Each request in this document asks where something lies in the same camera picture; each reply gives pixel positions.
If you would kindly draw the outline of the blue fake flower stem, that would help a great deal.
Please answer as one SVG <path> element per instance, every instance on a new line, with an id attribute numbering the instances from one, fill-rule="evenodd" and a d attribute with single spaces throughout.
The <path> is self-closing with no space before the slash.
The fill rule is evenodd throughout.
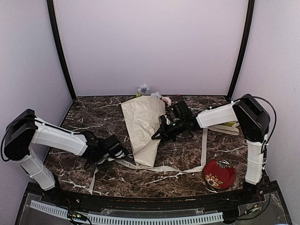
<path id="1" fill-rule="evenodd" d="M 147 95 L 150 92 L 150 87 L 146 83 L 143 83 L 140 85 L 140 87 L 137 89 L 136 97 L 141 97 L 142 95 Z M 153 92 L 150 94 L 150 96 L 155 97 L 157 99 L 160 99 L 162 96 L 159 92 Z"/>

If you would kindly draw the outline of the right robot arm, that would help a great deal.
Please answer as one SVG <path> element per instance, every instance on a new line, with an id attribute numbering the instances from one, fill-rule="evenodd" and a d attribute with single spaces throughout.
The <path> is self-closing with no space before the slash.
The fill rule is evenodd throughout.
<path id="1" fill-rule="evenodd" d="M 256 185 L 263 177 L 267 146 L 273 134 L 269 130 L 270 115 L 259 104 L 259 100 L 260 97 L 246 94 L 230 103 L 212 106 L 198 113 L 193 113 L 185 101 L 179 101 L 171 106 L 176 121 L 167 114 L 160 116 L 160 126 L 151 138 L 176 141 L 177 136 L 183 132 L 205 130 L 234 122 L 240 127 L 247 142 L 245 181 Z"/>

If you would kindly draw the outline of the beige wrapping paper sheet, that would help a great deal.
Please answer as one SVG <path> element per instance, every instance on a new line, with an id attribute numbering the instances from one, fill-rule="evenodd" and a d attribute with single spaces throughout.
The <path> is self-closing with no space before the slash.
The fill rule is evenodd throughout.
<path id="1" fill-rule="evenodd" d="M 133 98 L 121 104 L 131 149 L 137 164 L 153 167 L 159 140 L 152 136 L 160 127 L 161 115 L 165 115 L 165 103 L 153 96 Z"/>

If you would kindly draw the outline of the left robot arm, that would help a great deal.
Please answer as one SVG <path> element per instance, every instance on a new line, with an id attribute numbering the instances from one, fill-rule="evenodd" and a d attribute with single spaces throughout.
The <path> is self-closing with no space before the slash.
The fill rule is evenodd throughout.
<path id="1" fill-rule="evenodd" d="M 6 127 L 0 144 L 4 162 L 15 161 L 44 190 L 55 204 L 66 201 L 66 193 L 33 150 L 33 145 L 55 148 L 86 159 L 85 167 L 101 164 L 107 158 L 123 159 L 128 151 L 115 135 L 96 137 L 91 131 L 74 132 L 51 123 L 27 109 Z"/>

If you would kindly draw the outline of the pink fake rose stem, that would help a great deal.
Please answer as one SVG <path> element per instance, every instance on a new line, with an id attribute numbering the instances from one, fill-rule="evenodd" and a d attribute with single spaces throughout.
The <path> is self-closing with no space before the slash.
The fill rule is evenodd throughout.
<path id="1" fill-rule="evenodd" d="M 169 97 L 162 97 L 161 99 L 168 107 L 172 105 L 172 100 Z"/>

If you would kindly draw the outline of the white printed ribbon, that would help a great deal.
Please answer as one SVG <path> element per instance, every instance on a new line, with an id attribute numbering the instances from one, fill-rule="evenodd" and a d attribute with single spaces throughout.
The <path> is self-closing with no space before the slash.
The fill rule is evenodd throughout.
<path id="1" fill-rule="evenodd" d="M 192 138 L 160 143 L 154 167 L 144 170 L 134 161 L 124 121 L 105 121 L 91 130 L 102 138 L 116 135 L 128 149 L 123 165 L 105 161 L 90 167 L 87 193 L 91 195 L 167 198 L 221 192 L 208 185 L 203 172 L 198 169 L 201 165 L 202 131 L 194 132 Z"/>

